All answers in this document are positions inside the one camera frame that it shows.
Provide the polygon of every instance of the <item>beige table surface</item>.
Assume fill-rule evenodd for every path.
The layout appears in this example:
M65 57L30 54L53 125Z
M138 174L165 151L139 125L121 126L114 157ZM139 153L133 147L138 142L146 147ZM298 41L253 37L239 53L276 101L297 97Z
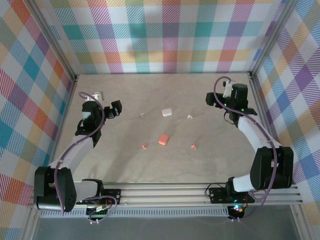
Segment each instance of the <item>beige table surface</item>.
M96 147L82 160L74 180L104 182L226 182L250 171L254 151L245 135L225 122L224 110L206 105L222 74L81 75L55 157L71 142L82 118L78 92L103 91L104 106L120 100L122 113L107 119ZM227 74L248 85L249 107L257 109L247 74ZM218 92L223 92L222 83ZM162 116L171 108L173 115ZM162 133L170 136L158 144Z

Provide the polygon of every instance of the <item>small pink object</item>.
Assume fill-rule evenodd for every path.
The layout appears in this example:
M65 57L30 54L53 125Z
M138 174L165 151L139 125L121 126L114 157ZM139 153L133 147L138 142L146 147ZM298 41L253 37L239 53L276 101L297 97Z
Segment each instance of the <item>small pink object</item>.
M167 145L167 142L169 141L169 135L168 134L161 134L160 138L159 138L159 144L161 145Z

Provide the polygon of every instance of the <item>purple cable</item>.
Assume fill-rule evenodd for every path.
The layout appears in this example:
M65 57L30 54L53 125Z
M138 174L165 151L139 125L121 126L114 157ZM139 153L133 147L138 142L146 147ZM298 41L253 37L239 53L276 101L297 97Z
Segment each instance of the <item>purple cable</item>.
M92 214L93 213L91 213L90 215L89 215L89 220L90 220L90 222L91 223L100 223L101 221L103 221L103 220L105 220L107 217L109 217L114 211L115 211L115 209L116 209L116 207L117 207L117 199L114 197L114 196L108 196L108 195L103 195L103 196L92 196L92 197L88 197L88 198L86 198L86 199L84 199L84 200L94 200L94 199L113 199L114 200L114 207L113 207L113 209L112 210L110 210L109 212L108 212L108 214L106 215L106 216L104 216L103 218L101 218L100 220L98 220L98 221L93 221L92 219L91 219L91 216L92 216Z
M65 150L65 152L62 154L60 160L58 161L58 163L56 164L55 166L55 169L54 169L54 174L53 174L53 179L54 179L54 185L55 185L55 190L56 190L56 193L58 195L58 199L59 199L59 202L60 202L60 207L61 207L61 215L63 216L65 214L65 203L64 203L64 200L62 199L62 193L61 193L61 190L60 190L60 187L59 187L59 184L58 184L58 169L61 165L61 163L64 161L66 155L70 152L70 150L78 145L79 143L83 142L84 140L90 138L93 134L95 134L97 131L99 131L102 126L104 125L105 123L105 112L104 112L104 107L101 105L101 103L96 100L93 96L91 96L90 94L88 93L85 93L85 92L79 92L79 96L83 99L85 98L91 98L92 100L94 100L100 107L101 109L101 112L102 112L102 119L101 119L101 122L100 122L100 125L93 131L91 132L90 134L88 134L87 136L81 138L80 140L74 142L73 144L71 144L67 150Z
M236 114L240 114L241 116L244 116L246 118L248 118L250 121L252 121L259 129L260 131L263 133L263 135L265 136L265 138L268 140L270 146L272 147L272 150L273 150L273 159L274 159L274 167L273 167L273 170L272 170L272 175L271 175L271 179L270 179L270 183L268 185L268 188L266 189L264 195L260 198L256 198L253 194L253 192L249 192L249 195L256 201L262 201L261 202L261 205L253 212L255 213L256 211L258 211L260 208L262 208L262 206L265 204L265 201L267 199L267 196L269 194L269 192L271 191L271 188L274 184L274 181L275 181L275 178L276 178L276 173L277 173L277 165L278 165L278 156L277 156L277 150L276 150L276 147L274 145L274 143L272 142L272 139L269 137L268 133L265 131L265 129L261 126L261 124L259 122L257 122L255 119L253 119L251 116L241 112L241 111L238 111L238 110L234 110L230 107L227 107L225 106L218 98L217 96L217 93L216 93L216 88L217 88L217 84L218 82L221 80L221 79L228 79L229 80L229 83L231 82L231 79L227 76L222 76L222 77L219 77L215 84L214 84L214 87L213 87L213 94L214 94L214 97L215 97L215 100L226 110L228 110L229 112L234 112Z

